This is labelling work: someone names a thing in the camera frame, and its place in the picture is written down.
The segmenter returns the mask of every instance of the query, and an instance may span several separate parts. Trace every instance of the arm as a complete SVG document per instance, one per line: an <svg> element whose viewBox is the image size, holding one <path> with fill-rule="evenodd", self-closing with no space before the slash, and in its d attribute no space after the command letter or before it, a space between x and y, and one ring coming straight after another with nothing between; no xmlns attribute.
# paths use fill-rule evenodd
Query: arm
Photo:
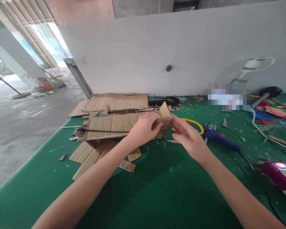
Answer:
<svg viewBox="0 0 286 229"><path fill-rule="evenodd" d="M174 118L172 125L181 135L173 134L210 175L241 225L246 228L286 228L246 187L214 156L199 132L187 122Z"/></svg>
<svg viewBox="0 0 286 229"><path fill-rule="evenodd" d="M45 210L33 228L74 228L124 158L160 131L163 123L152 130L152 124L158 118L160 116L156 113L140 116L127 137L70 185Z"/></svg>

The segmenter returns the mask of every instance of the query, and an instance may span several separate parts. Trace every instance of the hand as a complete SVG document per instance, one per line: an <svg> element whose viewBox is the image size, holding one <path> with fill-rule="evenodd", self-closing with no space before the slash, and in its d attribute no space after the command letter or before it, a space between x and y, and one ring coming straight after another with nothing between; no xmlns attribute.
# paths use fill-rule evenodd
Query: hand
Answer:
<svg viewBox="0 0 286 229"><path fill-rule="evenodd" d="M152 140L163 126L163 123L158 123L152 129L153 123L159 118L160 116L154 112L141 115L126 138L136 147L139 147Z"/></svg>
<svg viewBox="0 0 286 229"><path fill-rule="evenodd" d="M199 132L186 121L174 118L171 125L181 134L173 134L173 138L180 142L188 154L199 164L203 164L213 157L213 153L207 147Z"/></svg>

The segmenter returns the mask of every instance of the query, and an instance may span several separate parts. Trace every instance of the small black knob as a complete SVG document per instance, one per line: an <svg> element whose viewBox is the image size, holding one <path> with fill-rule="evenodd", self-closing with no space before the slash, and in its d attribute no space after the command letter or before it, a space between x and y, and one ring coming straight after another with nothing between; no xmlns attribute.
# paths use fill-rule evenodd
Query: small black knob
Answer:
<svg viewBox="0 0 286 229"><path fill-rule="evenodd" d="M169 72L171 69L172 69L172 66L171 66L171 65L167 65L167 66L166 66L166 71L167 71L167 72Z"/></svg>

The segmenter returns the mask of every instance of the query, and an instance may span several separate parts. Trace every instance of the green work mat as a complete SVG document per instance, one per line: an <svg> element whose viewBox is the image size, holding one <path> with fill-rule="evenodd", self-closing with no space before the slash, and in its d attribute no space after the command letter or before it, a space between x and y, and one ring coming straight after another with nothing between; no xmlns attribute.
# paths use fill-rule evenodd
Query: green work mat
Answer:
<svg viewBox="0 0 286 229"><path fill-rule="evenodd" d="M277 99L286 102L286 94ZM269 142L263 143L263 137L253 132L249 121L233 113L221 112L218 106L208 106L206 99L198 102L188 97L187 103L193 107L179 106L180 111L174 114L203 126L213 122L219 133L241 145L245 156L286 162L286 150ZM252 119L246 111L237 114ZM250 140L244 142L222 127L224 118L231 129L241 131ZM64 126L82 123L83 120L76 117ZM31 228L45 209L73 183L72 177L80 164L68 159L59 161L64 154L69 158L80 144L69 140L73 131L73 128L59 129L0 188L0 228ZM276 136L286 140L286 132ZM169 131L166 140L171 139L172 132ZM219 144L208 142L208 147L270 209L264 190L245 160ZM135 172L117 168L77 228L241 228L211 178L180 144L152 140L140 150L142 157L134 162ZM266 176L262 176L262 180L273 206L286 223L286 196Z"/></svg>

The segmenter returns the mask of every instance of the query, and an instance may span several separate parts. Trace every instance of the cardboard box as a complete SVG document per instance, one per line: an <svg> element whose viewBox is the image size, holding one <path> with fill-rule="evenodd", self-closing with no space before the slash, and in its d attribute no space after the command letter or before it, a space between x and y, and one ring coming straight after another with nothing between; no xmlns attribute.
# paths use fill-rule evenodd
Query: cardboard box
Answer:
<svg viewBox="0 0 286 229"><path fill-rule="evenodd" d="M92 118L89 122L88 131L85 133L84 139L89 145L95 148L97 142L100 140L124 137L130 132L131 128L136 124L141 115L150 112L157 113L161 117L157 120L157 123L164 123L162 129L156 136L156 139L161 139L165 130L173 120L173 116L169 111L166 102L164 102L160 110L157 111Z"/></svg>
<svg viewBox="0 0 286 229"><path fill-rule="evenodd" d="M68 118L89 114L89 112L83 112L82 111L82 109L87 105L88 102L89 102L89 100L79 101L77 103L76 107L73 109L73 111L68 115Z"/></svg>
<svg viewBox="0 0 286 229"><path fill-rule="evenodd" d="M84 112L134 110L148 108L147 94L94 94L86 106Z"/></svg>
<svg viewBox="0 0 286 229"><path fill-rule="evenodd" d="M81 143L69 158L69 160L71 161L75 161L82 164L73 176L73 180L76 180L81 175L83 175L90 167L92 167L98 160L105 156L117 144L118 142L110 140L101 141L98 144L97 148L94 149L86 142ZM140 153L140 150L137 148L132 153L130 153L130 155L138 156L138 153ZM134 172L136 165L126 160L123 160L119 167L126 171Z"/></svg>

